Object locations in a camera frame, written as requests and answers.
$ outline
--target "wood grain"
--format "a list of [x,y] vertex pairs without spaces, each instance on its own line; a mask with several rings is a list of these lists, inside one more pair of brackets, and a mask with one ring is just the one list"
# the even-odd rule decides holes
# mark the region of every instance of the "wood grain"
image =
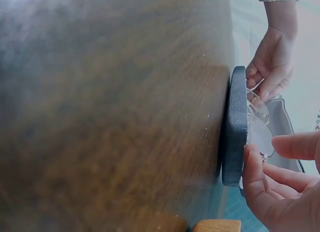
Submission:
[[195,225],[192,232],[240,232],[241,221],[204,220]]
[[0,231],[217,216],[229,0],[0,0],[0,25]]

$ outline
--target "floor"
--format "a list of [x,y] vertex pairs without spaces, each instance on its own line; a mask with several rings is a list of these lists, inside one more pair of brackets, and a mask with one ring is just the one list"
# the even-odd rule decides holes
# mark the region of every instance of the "floor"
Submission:
[[229,189],[224,219],[241,220],[242,232],[268,231],[247,207],[246,200],[242,197],[238,188]]

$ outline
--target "eyeglasses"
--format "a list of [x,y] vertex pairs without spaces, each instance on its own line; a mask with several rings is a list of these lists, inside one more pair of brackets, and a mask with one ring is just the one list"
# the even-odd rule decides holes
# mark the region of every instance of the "eyeglasses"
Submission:
[[252,90],[247,89],[247,144],[254,143],[258,146],[264,163],[274,153],[271,140],[273,134],[268,126],[269,109],[264,101]]

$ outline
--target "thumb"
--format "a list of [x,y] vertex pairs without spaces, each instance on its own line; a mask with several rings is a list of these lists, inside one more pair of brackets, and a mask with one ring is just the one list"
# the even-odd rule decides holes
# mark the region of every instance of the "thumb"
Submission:
[[267,101],[272,91],[288,76],[290,70],[283,65],[276,66],[260,86],[260,96]]

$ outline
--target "hand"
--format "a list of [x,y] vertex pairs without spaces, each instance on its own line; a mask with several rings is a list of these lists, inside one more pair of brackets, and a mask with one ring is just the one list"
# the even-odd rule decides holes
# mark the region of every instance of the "hand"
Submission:
[[[290,159],[315,160],[320,133],[278,136],[274,149]],[[244,149],[243,188],[253,214],[272,232],[320,231],[320,177],[264,164],[255,145]]]
[[268,29],[247,68],[247,87],[253,88],[263,78],[255,93],[263,101],[277,96],[289,84],[293,73],[292,54],[298,33],[297,2],[265,2]]
[[293,74],[292,54],[294,41],[280,30],[268,28],[252,62],[246,70],[247,88],[254,88],[263,101],[269,101],[287,88]]

